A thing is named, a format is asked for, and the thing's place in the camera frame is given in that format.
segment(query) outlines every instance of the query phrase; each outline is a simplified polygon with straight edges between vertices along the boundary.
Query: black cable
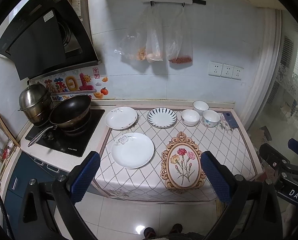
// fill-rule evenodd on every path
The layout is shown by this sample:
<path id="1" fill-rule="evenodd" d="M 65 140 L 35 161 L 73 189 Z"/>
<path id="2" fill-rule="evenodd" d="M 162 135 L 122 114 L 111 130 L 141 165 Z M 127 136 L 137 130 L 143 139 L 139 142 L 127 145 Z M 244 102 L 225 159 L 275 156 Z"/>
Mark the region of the black cable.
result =
<path id="1" fill-rule="evenodd" d="M 9 237 L 11 238 L 11 240 L 15 240 L 15 236 L 13 235 L 11 225 L 10 225 L 10 221 L 8 219 L 8 216 L 7 216 L 7 211 L 6 211 L 5 205 L 3 204 L 1 196 L 0 196 L 0 208 L 1 208 L 2 216 L 3 216 L 5 224 L 6 224 L 6 228 L 7 228 L 7 232 L 9 234 Z"/>

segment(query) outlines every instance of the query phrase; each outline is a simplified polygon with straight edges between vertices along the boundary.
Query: wok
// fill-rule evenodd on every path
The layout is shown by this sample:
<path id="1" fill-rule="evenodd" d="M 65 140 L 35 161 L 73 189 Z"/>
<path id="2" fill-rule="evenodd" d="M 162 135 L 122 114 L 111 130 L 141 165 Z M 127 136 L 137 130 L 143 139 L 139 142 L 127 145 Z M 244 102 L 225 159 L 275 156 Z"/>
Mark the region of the wok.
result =
<path id="1" fill-rule="evenodd" d="M 45 132 L 50 129 L 63 128 L 69 130 L 75 127 L 89 112 L 91 98 L 87 95 L 77 95 L 60 102 L 50 113 L 51 126 L 38 133 L 29 143 L 28 147 L 36 143 Z"/>

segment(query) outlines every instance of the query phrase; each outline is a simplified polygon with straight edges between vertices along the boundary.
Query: gas stove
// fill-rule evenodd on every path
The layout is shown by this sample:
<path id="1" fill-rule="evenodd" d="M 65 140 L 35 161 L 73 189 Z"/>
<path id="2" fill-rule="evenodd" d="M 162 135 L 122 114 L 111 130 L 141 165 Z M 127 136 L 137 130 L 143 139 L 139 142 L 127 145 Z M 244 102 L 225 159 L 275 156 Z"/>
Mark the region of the gas stove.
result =
<path id="1" fill-rule="evenodd" d="M 46 132 L 43 138 L 39 139 L 36 143 L 59 152 L 81 157 L 105 111 L 91 109 L 90 112 L 91 118 L 87 124 L 88 128 L 84 133 L 72 137 L 65 135 L 60 128 L 52 129 L 51 132 Z M 44 128 L 32 127 L 25 139 L 31 141 Z"/>

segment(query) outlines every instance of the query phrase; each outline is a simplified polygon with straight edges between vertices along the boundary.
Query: plastic bag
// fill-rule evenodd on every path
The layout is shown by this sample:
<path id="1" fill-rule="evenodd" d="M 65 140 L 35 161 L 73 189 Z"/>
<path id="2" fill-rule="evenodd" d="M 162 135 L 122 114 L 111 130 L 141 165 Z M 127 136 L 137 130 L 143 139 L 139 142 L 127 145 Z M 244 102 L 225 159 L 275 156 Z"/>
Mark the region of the plastic bag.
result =
<path id="1" fill-rule="evenodd" d="M 192 62 L 192 44 L 190 28 L 184 7 L 168 27 L 166 35 L 166 56 L 171 63 L 182 64 Z"/>
<path id="2" fill-rule="evenodd" d="M 146 8 L 135 25 L 127 30 L 127 34 L 120 41 L 114 52 L 128 59 L 145 60 L 147 41 L 147 14 L 150 8 Z"/>
<path id="3" fill-rule="evenodd" d="M 162 59 L 162 22 L 157 7 L 151 6 L 147 14 L 146 58 L 148 62 Z"/>

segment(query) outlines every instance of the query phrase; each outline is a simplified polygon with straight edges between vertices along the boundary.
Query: shoe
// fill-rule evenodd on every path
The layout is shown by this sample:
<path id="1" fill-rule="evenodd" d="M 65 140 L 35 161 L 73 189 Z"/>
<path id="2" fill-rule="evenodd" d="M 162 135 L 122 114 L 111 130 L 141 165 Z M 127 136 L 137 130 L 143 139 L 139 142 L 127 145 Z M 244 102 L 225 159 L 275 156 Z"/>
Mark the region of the shoe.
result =
<path id="1" fill-rule="evenodd" d="M 181 233 L 182 232 L 182 224 L 175 224 L 171 231 L 170 231 L 170 234 L 173 234 L 173 233 Z"/>
<path id="2" fill-rule="evenodd" d="M 145 239 L 149 239 L 151 237 L 155 237 L 156 236 L 156 232 L 154 231 L 153 228 L 146 228 L 144 230 L 144 236 L 145 236 Z"/>

